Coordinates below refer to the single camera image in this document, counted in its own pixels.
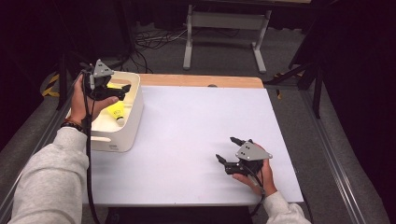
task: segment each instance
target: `gray carpet floor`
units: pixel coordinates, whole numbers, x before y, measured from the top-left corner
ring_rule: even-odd
[[[140,27],[139,31],[151,29],[151,26]],[[188,71],[182,68],[186,43],[184,35],[160,49],[145,49],[141,52],[146,57],[148,67],[155,74],[240,76],[270,80],[276,73],[288,71],[289,62],[304,35],[298,30],[269,29],[262,45],[262,57],[267,67],[267,73],[264,75],[258,72],[250,48],[250,43],[255,40],[256,35],[253,31],[194,32],[191,69]],[[141,57],[134,56],[134,59],[141,64],[144,63]],[[145,73],[142,66],[136,66],[131,61],[122,69]],[[309,115],[310,108],[304,105],[301,92],[292,86],[295,81],[295,78],[291,78],[279,86],[265,88],[269,91],[280,130],[306,197],[306,202],[300,203],[300,206],[309,218],[309,204],[315,223],[355,223],[347,211],[332,169],[326,160],[316,126]],[[277,98],[276,89],[280,90],[281,99]],[[51,116],[55,113],[56,105],[56,98],[46,97],[44,103],[0,153],[1,201],[6,198],[18,173],[31,156],[36,142],[46,130]],[[329,136],[334,154],[346,172],[365,222],[389,223],[381,199],[356,160],[325,88],[322,90],[320,115],[320,122]],[[98,207],[97,210],[99,217],[104,220],[106,208]],[[265,212],[260,211],[253,221],[255,224],[265,223],[266,219]],[[82,223],[93,223],[88,206],[84,206]]]

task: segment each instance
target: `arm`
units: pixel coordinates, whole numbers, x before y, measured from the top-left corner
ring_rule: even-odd
[[[277,191],[268,159],[263,161],[261,172],[262,176],[258,175],[258,178],[265,190],[264,208],[269,217],[267,223],[310,223],[298,204],[289,204]],[[233,178],[251,187],[254,193],[262,195],[260,189],[246,176],[234,174]]]
[[[70,120],[77,125],[85,118],[82,76],[74,87]],[[100,111],[118,101],[109,97],[96,102]],[[91,110],[93,101],[88,99]],[[81,196],[86,186],[88,158],[83,153],[87,136],[75,128],[63,127],[52,144],[43,147],[26,164],[14,195],[9,223],[80,223]]]

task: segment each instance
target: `metal rail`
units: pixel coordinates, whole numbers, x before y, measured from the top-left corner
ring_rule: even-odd
[[[365,224],[366,221],[361,212],[361,209],[359,208],[358,203],[356,202],[352,187],[350,186],[349,179],[347,178],[347,174],[345,173],[343,166],[333,152],[332,144],[330,143],[330,139],[328,137],[328,134],[326,133],[323,123],[320,119],[316,118],[314,110],[312,109],[312,98],[309,95],[308,91],[300,91],[300,94],[303,98],[304,105],[309,113],[309,117],[312,119],[315,129],[318,132],[318,136],[324,150],[325,158],[332,170],[332,175],[338,189],[340,190],[341,196],[344,200],[350,218],[353,223]]]
[[[49,126],[44,131],[43,135],[41,135],[41,138],[38,141],[37,145],[35,146],[35,149],[33,150],[31,157],[42,147],[52,143],[53,139],[55,138],[56,132],[58,131],[61,123],[63,122],[70,108],[72,94],[73,94],[73,88],[71,88],[69,93],[67,93],[67,100],[64,106],[60,110],[56,111],[55,114],[50,119]],[[14,202],[14,193],[15,193],[15,189],[17,188],[18,182],[21,179],[21,174],[22,172],[18,174],[18,178],[15,180],[6,198],[0,205],[0,224],[8,223],[8,221],[11,218],[12,203]]]

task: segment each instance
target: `table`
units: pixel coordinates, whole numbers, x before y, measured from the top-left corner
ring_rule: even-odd
[[[275,0],[262,2],[280,2],[293,4],[309,4],[311,0]],[[183,68],[188,70],[191,67],[192,54],[192,27],[213,27],[228,29],[258,30],[259,35],[256,42],[251,43],[254,57],[260,73],[265,73],[266,68],[262,60],[261,46],[272,10],[266,10],[264,15],[244,15],[217,12],[194,11],[193,6],[189,5],[187,16],[187,42],[184,53]]]
[[[290,202],[303,200],[260,79],[141,75],[141,84],[145,107],[133,147],[124,153],[92,151],[92,192],[96,204],[257,203],[259,198],[250,188],[226,175],[216,159],[215,154],[220,154],[227,161],[237,161],[234,153],[239,147],[230,141],[231,136],[256,139],[267,148],[276,158],[272,165],[275,176],[279,176],[278,189]],[[209,84],[219,87],[207,88]]]

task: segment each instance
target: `yellow object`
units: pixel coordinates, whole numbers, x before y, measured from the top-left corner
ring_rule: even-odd
[[[111,83],[108,83],[107,86],[109,88],[117,88]],[[107,107],[108,113],[113,117],[116,122],[120,125],[123,126],[125,123],[124,119],[124,103],[123,101],[118,101],[114,105],[110,105]]]

